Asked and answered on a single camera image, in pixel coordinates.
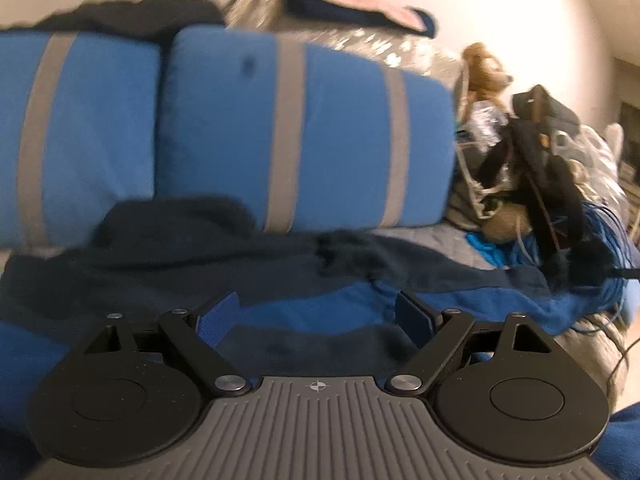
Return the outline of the blue navy fleece jacket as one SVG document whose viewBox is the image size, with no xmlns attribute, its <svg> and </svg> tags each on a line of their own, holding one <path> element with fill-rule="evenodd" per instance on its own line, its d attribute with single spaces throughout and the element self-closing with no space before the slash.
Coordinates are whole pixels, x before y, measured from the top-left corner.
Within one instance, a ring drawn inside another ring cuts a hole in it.
<svg viewBox="0 0 640 480">
<path fill-rule="evenodd" d="M 393 316 L 403 289 L 483 321 L 513 311 L 536 321 L 553 294 L 585 296 L 598 311 L 624 294 L 620 280 L 555 285 L 523 261 L 482 271 L 375 233 L 265 234 L 224 197 L 123 202 L 87 245 L 18 250 L 4 268 L 2 477 L 21 478 L 39 460 L 26 428 L 36 385 L 111 313 L 151 322 L 235 292 L 240 318 L 219 350 L 241 373 L 384 378 L 413 352 Z"/>
</svg>

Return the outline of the navy pink folded clothes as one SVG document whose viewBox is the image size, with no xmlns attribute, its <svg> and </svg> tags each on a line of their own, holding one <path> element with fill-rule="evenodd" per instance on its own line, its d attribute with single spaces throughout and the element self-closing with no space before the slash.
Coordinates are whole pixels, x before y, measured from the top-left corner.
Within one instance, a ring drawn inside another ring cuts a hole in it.
<svg viewBox="0 0 640 480">
<path fill-rule="evenodd" d="M 388 0 L 283 0 L 296 18 L 364 27 L 391 27 L 435 38 L 438 26 L 431 13 Z"/>
</svg>

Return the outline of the grey quilted bedspread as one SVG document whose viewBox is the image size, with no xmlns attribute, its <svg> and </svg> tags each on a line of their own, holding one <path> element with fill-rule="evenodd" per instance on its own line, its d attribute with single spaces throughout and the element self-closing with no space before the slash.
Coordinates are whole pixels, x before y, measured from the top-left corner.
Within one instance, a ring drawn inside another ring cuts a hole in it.
<svg viewBox="0 0 640 480">
<path fill-rule="evenodd" d="M 433 249 L 454 262 L 478 270 L 508 268 L 477 249 L 478 241 L 473 233 L 465 233 L 447 223 L 374 232 Z M 630 292 L 625 292 L 623 300 L 600 311 L 593 300 L 580 295 L 553 294 L 542 301 L 544 307 L 535 315 L 536 321 L 555 334 L 556 341 L 605 391 L 610 407 L 615 408 L 628 375 L 628 359 L 624 352 L 630 326 L 627 321 Z"/>
</svg>

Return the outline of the right blue striped pillow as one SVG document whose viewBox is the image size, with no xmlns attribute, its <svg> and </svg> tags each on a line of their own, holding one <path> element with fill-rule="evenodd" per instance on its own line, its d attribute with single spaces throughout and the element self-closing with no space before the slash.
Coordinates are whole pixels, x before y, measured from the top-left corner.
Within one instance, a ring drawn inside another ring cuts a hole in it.
<svg viewBox="0 0 640 480">
<path fill-rule="evenodd" d="M 237 198 L 267 232 L 429 226 L 454 171 L 437 80 L 318 44 L 193 26 L 166 65 L 160 197 Z"/>
</svg>

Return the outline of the blue striped pillow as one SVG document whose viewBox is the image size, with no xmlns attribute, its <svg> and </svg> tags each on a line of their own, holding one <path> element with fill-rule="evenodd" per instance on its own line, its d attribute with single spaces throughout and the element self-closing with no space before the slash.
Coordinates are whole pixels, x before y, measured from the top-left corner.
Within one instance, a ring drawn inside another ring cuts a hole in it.
<svg viewBox="0 0 640 480">
<path fill-rule="evenodd" d="M 154 193 L 155 44 L 90 32 L 1 36 L 1 245 L 85 243 Z"/>
<path fill-rule="evenodd" d="M 429 226 L 454 171 L 437 80 L 318 44 L 193 26 L 166 65 L 160 197 L 237 198 L 267 232 Z"/>
</svg>

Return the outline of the left blue striped pillow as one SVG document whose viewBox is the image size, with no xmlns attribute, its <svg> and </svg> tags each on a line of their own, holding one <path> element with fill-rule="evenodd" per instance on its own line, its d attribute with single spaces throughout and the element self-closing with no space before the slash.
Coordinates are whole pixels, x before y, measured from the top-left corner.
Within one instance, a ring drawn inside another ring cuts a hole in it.
<svg viewBox="0 0 640 480">
<path fill-rule="evenodd" d="M 1 36 L 1 245 L 85 243 L 154 193 L 155 44 L 90 32 Z"/>
</svg>

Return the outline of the brown teddy bear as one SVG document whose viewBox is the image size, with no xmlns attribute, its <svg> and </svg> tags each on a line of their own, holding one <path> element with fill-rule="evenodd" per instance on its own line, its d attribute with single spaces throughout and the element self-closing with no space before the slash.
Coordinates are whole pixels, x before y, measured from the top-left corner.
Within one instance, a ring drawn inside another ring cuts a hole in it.
<svg viewBox="0 0 640 480">
<path fill-rule="evenodd" d="M 495 106 L 506 109 L 502 94 L 513 82 L 498 58 L 490 53 L 481 42 L 470 44 L 462 52 L 468 69 L 468 102 L 490 101 Z"/>
</svg>

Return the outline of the black garment behind pillows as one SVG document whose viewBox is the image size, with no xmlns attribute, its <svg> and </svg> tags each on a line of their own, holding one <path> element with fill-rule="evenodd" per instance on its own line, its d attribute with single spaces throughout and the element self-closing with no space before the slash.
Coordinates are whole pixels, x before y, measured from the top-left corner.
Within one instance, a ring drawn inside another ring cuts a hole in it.
<svg viewBox="0 0 640 480">
<path fill-rule="evenodd" d="M 97 32 L 164 44 L 194 25 L 224 26 L 212 0 L 102 0 L 53 13 L 31 29 L 40 32 Z"/>
</svg>

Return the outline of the silver patterned cushion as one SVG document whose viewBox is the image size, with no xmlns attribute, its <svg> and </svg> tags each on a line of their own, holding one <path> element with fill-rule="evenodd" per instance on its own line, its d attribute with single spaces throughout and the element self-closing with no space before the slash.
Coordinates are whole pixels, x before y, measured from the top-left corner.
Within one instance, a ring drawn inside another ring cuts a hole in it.
<svg viewBox="0 0 640 480">
<path fill-rule="evenodd" d="M 224 10 L 231 28 L 274 32 L 307 44 L 370 58 L 391 68 L 412 70 L 453 89 L 464 74 L 459 55 L 436 39 L 386 27 L 363 27 L 296 18 L 285 11 L 284 0 L 231 0 Z"/>
</svg>

